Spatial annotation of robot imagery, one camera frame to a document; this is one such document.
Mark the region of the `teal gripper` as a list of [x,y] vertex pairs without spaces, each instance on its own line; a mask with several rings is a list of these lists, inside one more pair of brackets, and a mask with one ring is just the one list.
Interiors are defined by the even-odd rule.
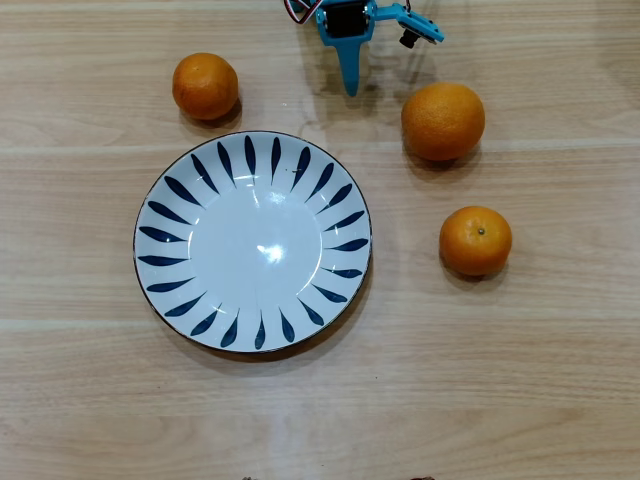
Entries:
[[343,84],[350,97],[355,97],[359,88],[360,45],[346,43],[371,39],[375,13],[376,2],[365,0],[326,0],[315,12],[323,43],[336,46]]

